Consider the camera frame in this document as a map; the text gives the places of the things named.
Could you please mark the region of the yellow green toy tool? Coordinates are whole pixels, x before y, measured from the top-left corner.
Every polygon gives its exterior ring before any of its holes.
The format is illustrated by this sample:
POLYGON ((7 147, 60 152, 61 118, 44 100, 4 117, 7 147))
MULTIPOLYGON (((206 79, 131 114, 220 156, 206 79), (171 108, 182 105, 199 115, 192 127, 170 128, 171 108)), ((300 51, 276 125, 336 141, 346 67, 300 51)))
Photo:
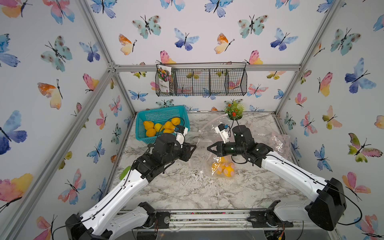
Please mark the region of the yellow green toy tool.
POLYGON ((130 170, 131 170, 131 166, 126 167, 126 168, 123 170, 123 172, 120 174, 119 179, 120 179, 120 180, 123 180, 123 179, 126 177, 126 175, 130 172, 130 170))

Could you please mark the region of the teal plastic basket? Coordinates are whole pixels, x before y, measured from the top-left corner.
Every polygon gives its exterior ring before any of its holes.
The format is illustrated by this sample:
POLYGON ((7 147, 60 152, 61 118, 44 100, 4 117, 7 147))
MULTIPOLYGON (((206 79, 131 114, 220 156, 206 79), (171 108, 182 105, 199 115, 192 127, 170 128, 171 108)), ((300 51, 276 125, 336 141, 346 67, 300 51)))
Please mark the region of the teal plastic basket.
POLYGON ((187 110, 183 106, 175 106, 168 108, 161 108, 149 111, 142 111, 137 114, 136 117, 136 139, 146 144, 154 143, 157 135, 154 137, 147 137, 146 129, 144 126, 145 121, 153 122, 154 124, 165 124, 172 118, 180 118, 181 125, 190 129, 190 122, 187 110))

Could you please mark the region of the yellow-green pear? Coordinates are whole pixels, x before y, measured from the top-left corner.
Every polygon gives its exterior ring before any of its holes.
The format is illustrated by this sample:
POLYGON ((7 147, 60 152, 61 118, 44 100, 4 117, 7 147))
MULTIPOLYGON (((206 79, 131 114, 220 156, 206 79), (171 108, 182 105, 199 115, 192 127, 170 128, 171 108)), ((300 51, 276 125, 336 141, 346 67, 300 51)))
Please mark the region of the yellow-green pear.
POLYGON ((161 131, 163 131, 165 129, 165 127, 164 127, 164 125, 157 123, 154 125, 154 129, 156 130, 157 133, 160 133, 161 131))

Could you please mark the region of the yellow pear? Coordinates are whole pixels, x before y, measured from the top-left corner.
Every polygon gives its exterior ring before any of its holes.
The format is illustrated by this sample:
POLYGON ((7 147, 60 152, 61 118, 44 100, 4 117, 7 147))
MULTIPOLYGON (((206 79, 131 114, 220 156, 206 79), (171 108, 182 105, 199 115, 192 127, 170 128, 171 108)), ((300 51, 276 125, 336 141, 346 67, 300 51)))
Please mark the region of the yellow pear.
POLYGON ((154 128, 150 128, 146 131, 147 137, 154 137, 157 134, 157 131, 154 128))
POLYGON ((164 124, 164 128, 165 128, 165 130, 174 130, 175 129, 175 125, 173 125, 173 123, 172 122, 166 122, 165 124, 164 124))

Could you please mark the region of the white pot artificial plant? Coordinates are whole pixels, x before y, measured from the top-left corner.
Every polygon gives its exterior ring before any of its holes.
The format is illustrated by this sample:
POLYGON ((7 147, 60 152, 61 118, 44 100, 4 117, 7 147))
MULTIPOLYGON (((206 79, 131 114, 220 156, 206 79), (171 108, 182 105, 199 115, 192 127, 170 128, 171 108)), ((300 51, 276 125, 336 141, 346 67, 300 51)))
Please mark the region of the white pot artificial plant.
POLYGON ((245 106, 243 100, 225 101, 225 113, 229 116, 230 120, 238 121, 243 117, 245 106))

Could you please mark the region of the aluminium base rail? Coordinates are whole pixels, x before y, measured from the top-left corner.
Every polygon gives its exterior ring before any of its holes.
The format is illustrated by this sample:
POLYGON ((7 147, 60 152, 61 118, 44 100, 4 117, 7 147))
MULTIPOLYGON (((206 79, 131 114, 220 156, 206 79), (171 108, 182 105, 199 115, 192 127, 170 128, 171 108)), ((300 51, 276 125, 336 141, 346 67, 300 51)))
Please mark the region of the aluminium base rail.
POLYGON ((319 230, 309 221, 279 220, 271 210, 157 210, 148 214, 145 228, 157 227, 169 231, 192 230, 296 230, 301 227, 319 230))

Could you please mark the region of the clear zip-top bag with pears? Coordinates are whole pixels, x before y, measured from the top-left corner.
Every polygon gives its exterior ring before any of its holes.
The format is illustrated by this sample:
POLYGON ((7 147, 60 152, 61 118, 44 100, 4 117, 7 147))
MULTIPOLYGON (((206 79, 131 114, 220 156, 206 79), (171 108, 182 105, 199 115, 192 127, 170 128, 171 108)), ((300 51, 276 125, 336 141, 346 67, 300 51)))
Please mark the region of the clear zip-top bag with pears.
POLYGON ((292 162, 290 137, 282 135, 278 130, 270 127, 263 127, 257 131, 257 140, 273 148, 282 157, 292 162))

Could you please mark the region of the orange pear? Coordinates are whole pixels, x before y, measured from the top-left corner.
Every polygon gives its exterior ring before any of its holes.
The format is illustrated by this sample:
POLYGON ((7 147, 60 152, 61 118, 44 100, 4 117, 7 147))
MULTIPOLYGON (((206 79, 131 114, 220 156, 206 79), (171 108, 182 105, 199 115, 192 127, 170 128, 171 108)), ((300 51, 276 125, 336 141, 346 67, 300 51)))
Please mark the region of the orange pear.
POLYGON ((144 121, 143 126, 144 126, 146 131, 155 128, 155 124, 151 121, 144 121))

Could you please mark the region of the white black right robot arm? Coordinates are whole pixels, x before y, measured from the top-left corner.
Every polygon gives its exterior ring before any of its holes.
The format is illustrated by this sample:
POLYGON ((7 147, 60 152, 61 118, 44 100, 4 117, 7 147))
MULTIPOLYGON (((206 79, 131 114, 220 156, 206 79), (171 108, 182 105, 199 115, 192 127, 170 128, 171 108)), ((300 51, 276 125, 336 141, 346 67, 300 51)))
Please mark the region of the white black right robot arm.
POLYGON ((273 148, 255 142, 249 128, 235 126, 232 131, 220 124, 214 128, 221 141, 207 150, 217 157, 241 156, 245 163, 270 171, 297 188, 308 199, 304 202, 275 201, 269 211, 280 222, 310 221, 326 231, 333 231, 347 208, 343 185, 326 180, 288 162, 273 148))

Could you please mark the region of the seed packet in basket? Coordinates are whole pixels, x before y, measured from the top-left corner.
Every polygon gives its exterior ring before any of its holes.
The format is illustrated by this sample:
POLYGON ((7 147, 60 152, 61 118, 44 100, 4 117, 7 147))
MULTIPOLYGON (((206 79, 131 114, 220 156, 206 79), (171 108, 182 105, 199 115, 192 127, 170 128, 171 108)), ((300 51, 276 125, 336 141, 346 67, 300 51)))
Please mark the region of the seed packet in basket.
POLYGON ((157 76, 159 78, 159 87, 161 93, 167 93, 169 94, 172 87, 172 68, 165 65, 158 65, 157 66, 157 76))

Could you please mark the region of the clear bag of lemons front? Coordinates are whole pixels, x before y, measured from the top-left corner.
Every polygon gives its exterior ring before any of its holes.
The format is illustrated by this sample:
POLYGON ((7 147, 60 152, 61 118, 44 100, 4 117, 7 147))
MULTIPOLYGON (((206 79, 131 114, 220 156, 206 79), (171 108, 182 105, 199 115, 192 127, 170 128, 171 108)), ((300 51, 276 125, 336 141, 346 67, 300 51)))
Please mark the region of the clear bag of lemons front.
POLYGON ((203 177, 233 179, 236 175, 236 166, 230 156, 218 157, 209 152, 210 143, 199 143, 189 160, 189 166, 197 170, 203 177))

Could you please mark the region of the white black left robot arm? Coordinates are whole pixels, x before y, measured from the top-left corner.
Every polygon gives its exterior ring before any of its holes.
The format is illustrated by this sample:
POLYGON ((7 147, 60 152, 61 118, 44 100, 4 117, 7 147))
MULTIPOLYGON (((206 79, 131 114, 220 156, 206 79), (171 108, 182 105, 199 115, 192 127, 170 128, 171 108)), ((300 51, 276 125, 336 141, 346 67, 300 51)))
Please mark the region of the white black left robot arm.
POLYGON ((175 161, 188 162, 195 149, 185 142, 184 136, 163 134, 132 164, 127 175, 97 204, 82 215, 71 215, 65 223, 70 240, 116 240, 140 227, 156 224, 156 211, 147 202, 140 203, 130 212, 119 211, 154 178, 163 174, 175 161))

